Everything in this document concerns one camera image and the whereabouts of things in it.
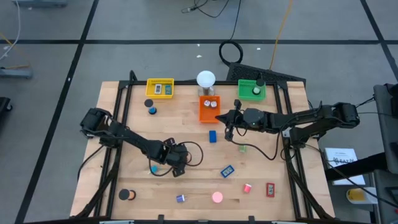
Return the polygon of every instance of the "wooden table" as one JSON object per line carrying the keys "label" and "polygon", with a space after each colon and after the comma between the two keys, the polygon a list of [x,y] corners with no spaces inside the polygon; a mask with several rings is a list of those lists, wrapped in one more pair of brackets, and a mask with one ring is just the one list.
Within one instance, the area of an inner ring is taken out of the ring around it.
{"label": "wooden table", "polygon": [[[103,82],[97,107],[113,111],[117,88],[118,82]],[[218,85],[215,88],[217,95],[221,96],[221,114],[227,113],[234,108],[233,101],[237,98],[238,87]],[[293,112],[307,110],[303,83],[288,82],[288,88]],[[154,100],[158,112],[156,115],[150,115],[144,106],[145,86],[134,85],[127,126],[147,139],[163,141],[173,137],[177,143],[195,141],[203,148],[203,162],[198,167],[186,167],[186,173],[178,178],[174,178],[171,173],[164,177],[155,177],[148,174],[148,160],[141,151],[130,144],[123,144],[112,218],[156,220],[159,214],[163,214],[166,220],[247,220],[250,215],[254,215],[256,220],[294,220],[286,164],[280,158],[279,152],[274,161],[267,160],[253,148],[248,148],[246,153],[239,152],[238,146],[224,140],[223,123],[199,123],[197,86],[176,85],[174,92],[171,100]],[[276,113],[272,87],[267,86],[266,96],[261,102],[242,101],[242,109],[252,107]],[[284,100],[282,106],[286,113]],[[118,118],[121,118],[123,103],[119,111]],[[217,143],[209,143],[209,130],[216,130]],[[273,156],[276,137],[276,134],[248,131],[245,137],[235,134],[234,140],[255,144],[267,155]],[[318,147],[313,139],[309,140],[308,144]],[[98,138],[90,139],[85,157],[98,147]],[[192,153],[192,163],[197,163],[200,159],[198,148],[193,144],[187,144],[187,149]],[[104,152],[105,150],[92,158],[82,169],[71,215],[80,212],[97,190]],[[326,212],[334,216],[319,152],[309,147],[301,152],[308,189]],[[235,168],[235,172],[224,179],[220,171],[230,164]],[[159,173],[168,169],[166,165],[160,167]],[[274,198],[266,197],[267,182],[275,183]],[[243,193],[244,184],[252,185],[250,194]],[[137,197],[133,201],[122,201],[117,196],[121,189],[133,189],[137,192]],[[219,204],[211,201],[211,195],[216,191],[224,195],[224,200]],[[297,192],[301,214],[304,217],[302,194],[300,190]],[[108,194],[109,191],[106,191],[103,198],[103,215]],[[184,194],[187,200],[177,203],[176,196],[181,194]]]}

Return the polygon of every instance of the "yellow box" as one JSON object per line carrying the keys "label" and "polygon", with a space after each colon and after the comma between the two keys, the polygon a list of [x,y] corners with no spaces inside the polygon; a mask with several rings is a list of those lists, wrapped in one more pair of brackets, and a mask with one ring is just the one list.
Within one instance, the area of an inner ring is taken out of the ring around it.
{"label": "yellow box", "polygon": [[[162,84],[162,93],[155,94],[155,85]],[[165,89],[166,85],[172,86],[172,94],[166,95]],[[148,78],[147,88],[145,89],[145,95],[152,99],[171,99],[174,95],[174,78]]]}

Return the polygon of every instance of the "gray floor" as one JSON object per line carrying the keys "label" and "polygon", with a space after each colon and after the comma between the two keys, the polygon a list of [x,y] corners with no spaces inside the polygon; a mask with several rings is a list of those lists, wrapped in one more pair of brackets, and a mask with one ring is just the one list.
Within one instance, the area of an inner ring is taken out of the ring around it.
{"label": "gray floor", "polygon": [[[92,0],[69,0],[63,9],[23,9],[22,39],[79,39]],[[288,1],[243,0],[235,38],[274,39]],[[224,0],[211,1],[204,10],[215,14]],[[396,1],[368,1],[385,39],[398,39]],[[100,0],[88,39],[227,39],[233,29],[237,0],[211,19],[198,11],[181,14],[191,1]],[[15,38],[16,8],[0,2],[0,32]],[[359,1],[295,1],[283,39],[376,40]],[[267,68],[273,45],[244,44],[243,64]],[[0,95],[12,98],[14,110],[0,132],[0,217],[15,220],[32,175],[76,45],[18,45],[32,63],[31,80],[0,79]],[[389,46],[398,57],[398,45]],[[225,47],[227,60],[236,49]],[[0,66],[23,64],[15,52]],[[211,70],[225,80],[228,68],[218,57],[217,44],[85,45],[39,183],[26,216],[27,222],[67,218],[76,188],[76,172],[86,140],[78,123],[96,104],[101,82],[127,79],[130,69],[138,79],[195,78]],[[273,70],[307,79],[307,95],[314,105],[338,101],[360,103],[372,96],[373,85],[396,83],[380,45],[279,45]],[[360,111],[375,111],[374,104]],[[377,116],[364,114],[352,130],[330,131],[321,147],[353,147],[359,158],[382,151]],[[336,216],[369,221],[369,213],[352,207],[342,195],[346,188],[332,187]]]}

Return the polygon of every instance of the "small blue cube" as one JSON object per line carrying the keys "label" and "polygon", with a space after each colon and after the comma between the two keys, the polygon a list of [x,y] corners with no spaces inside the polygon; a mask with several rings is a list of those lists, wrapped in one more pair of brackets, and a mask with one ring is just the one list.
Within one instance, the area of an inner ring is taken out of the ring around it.
{"label": "small blue cube", "polygon": [[211,143],[217,142],[216,131],[209,131],[209,142],[211,142]]}

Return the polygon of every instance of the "red object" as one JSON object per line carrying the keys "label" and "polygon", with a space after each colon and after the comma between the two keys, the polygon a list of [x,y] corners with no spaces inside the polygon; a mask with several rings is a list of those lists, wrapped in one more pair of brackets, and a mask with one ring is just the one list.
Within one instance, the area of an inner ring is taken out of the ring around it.
{"label": "red object", "polygon": [[[205,100],[217,102],[217,108],[206,108]],[[218,123],[215,116],[221,113],[221,98],[220,96],[201,96],[199,99],[199,121],[202,123]]]}
{"label": "red object", "polygon": [[275,184],[267,183],[267,197],[275,197]]}
{"label": "red object", "polygon": [[244,188],[243,188],[243,191],[246,192],[246,193],[250,193],[250,190],[251,190],[251,185],[250,184],[245,184]]}

